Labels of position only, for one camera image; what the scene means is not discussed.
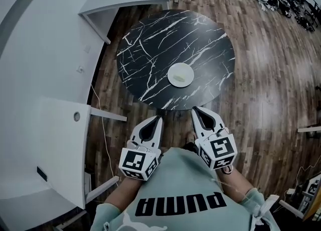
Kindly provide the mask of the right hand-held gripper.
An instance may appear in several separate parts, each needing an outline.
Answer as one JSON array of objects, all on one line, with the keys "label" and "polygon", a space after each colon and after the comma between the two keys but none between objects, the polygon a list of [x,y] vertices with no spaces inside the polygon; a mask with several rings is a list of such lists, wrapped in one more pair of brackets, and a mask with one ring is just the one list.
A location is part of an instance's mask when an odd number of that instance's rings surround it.
[{"label": "right hand-held gripper", "polygon": [[[198,155],[210,170],[229,167],[237,155],[234,136],[229,134],[221,117],[207,108],[196,106],[191,110],[194,131],[198,139]],[[204,137],[204,130],[218,131]]]}]

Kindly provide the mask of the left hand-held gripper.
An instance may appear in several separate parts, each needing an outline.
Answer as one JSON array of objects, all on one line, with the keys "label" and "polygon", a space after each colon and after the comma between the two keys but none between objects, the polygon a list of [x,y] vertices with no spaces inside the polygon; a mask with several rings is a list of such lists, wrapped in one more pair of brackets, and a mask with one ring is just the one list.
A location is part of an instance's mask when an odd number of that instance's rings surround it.
[{"label": "left hand-held gripper", "polygon": [[[139,123],[132,131],[132,141],[128,141],[121,151],[119,169],[125,177],[148,181],[159,165],[163,136],[163,118],[154,116]],[[150,146],[137,142],[148,142]]]}]

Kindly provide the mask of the white round plate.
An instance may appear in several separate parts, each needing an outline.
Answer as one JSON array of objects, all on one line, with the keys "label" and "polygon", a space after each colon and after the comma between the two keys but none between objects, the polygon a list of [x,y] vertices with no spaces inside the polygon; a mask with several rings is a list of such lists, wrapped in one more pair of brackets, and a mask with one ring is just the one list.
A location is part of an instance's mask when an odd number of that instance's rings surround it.
[{"label": "white round plate", "polygon": [[[186,77],[186,81],[185,82],[179,82],[175,79],[173,79],[173,75],[175,74],[182,74]],[[186,63],[176,63],[173,64],[167,73],[167,78],[170,82],[171,85],[178,87],[178,88],[184,88],[189,86],[193,80],[194,80],[194,71],[192,69],[192,67]]]}]

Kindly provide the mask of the person's right forearm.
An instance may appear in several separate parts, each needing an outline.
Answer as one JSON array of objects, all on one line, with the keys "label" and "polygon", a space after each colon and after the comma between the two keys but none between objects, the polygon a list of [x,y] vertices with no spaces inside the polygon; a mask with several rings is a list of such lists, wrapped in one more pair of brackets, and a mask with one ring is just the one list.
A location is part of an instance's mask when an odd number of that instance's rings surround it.
[{"label": "person's right forearm", "polygon": [[236,203],[242,202],[253,185],[235,168],[224,167],[216,170],[224,193]]}]

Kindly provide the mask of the person's left forearm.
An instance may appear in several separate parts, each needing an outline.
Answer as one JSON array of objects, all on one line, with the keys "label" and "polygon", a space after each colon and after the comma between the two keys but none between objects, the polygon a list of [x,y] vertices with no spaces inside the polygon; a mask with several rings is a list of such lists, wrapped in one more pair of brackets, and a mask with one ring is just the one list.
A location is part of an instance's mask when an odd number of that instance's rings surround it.
[{"label": "person's left forearm", "polygon": [[104,203],[111,204],[123,212],[134,201],[142,184],[142,180],[126,177]]}]

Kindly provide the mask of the round black marble table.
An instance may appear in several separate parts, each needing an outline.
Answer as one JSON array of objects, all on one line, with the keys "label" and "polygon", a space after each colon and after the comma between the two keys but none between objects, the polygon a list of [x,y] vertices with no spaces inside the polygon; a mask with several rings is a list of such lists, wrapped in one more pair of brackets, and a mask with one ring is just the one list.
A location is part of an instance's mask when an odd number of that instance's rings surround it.
[{"label": "round black marble table", "polygon": [[[126,89],[157,109],[202,106],[234,79],[235,53],[227,33],[210,18],[189,10],[166,10],[141,19],[121,39],[116,58]],[[186,87],[170,83],[169,70],[178,63],[193,70]]]}]

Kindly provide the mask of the person's green shirt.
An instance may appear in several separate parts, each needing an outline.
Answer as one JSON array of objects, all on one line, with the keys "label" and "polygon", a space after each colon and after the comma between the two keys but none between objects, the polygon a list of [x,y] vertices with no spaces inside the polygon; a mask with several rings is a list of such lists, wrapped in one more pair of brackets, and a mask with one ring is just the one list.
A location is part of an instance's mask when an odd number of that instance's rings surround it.
[{"label": "person's green shirt", "polygon": [[280,231],[271,206],[256,188],[236,203],[199,156],[171,148],[123,212],[97,206],[90,231]]}]

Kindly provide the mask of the white desk with round grommet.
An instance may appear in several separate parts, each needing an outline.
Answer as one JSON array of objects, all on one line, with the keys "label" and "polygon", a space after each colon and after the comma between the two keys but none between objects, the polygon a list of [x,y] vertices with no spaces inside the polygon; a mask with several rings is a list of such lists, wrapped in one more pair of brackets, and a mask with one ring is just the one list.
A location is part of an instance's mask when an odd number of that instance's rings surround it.
[{"label": "white desk with round grommet", "polygon": [[85,205],[113,186],[115,176],[89,193],[84,190],[84,169],[90,116],[125,122],[122,115],[87,104],[44,97],[40,102],[38,167],[50,186],[66,200],[84,209]]}]

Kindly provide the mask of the grey desk bar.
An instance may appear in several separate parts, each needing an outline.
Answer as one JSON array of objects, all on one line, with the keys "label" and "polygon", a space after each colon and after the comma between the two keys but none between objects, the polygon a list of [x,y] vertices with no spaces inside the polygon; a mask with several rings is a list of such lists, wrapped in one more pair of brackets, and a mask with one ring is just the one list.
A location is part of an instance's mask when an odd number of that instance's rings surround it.
[{"label": "grey desk bar", "polygon": [[321,132],[321,125],[298,128],[297,132],[298,133]]}]

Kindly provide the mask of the black white printed board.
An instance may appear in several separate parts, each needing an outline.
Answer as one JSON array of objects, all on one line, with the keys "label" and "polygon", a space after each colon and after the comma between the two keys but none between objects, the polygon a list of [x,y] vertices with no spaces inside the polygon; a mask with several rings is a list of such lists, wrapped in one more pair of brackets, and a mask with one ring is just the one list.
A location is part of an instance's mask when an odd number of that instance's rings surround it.
[{"label": "black white printed board", "polygon": [[314,195],[316,193],[320,178],[311,179],[308,183],[306,192],[308,194]]}]

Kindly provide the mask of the wooden desk top edge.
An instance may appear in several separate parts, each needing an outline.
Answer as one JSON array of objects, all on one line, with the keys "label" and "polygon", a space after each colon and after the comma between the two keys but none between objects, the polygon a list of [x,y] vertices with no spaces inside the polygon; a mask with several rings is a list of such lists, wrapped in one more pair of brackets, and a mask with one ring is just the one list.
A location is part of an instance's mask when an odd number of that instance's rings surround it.
[{"label": "wooden desk top edge", "polygon": [[303,215],[302,221],[313,217],[317,210],[321,207],[321,184],[317,187],[316,192],[314,193],[311,201],[309,202],[308,208]]}]

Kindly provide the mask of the black wall panel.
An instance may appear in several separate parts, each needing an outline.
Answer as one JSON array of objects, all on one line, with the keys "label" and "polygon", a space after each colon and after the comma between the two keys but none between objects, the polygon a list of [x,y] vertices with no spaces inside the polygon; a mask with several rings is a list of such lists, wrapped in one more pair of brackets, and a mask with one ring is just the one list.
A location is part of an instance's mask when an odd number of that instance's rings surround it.
[{"label": "black wall panel", "polygon": [[38,173],[46,182],[48,181],[47,175],[45,174],[45,172],[44,172],[40,167],[37,167],[37,173]]}]

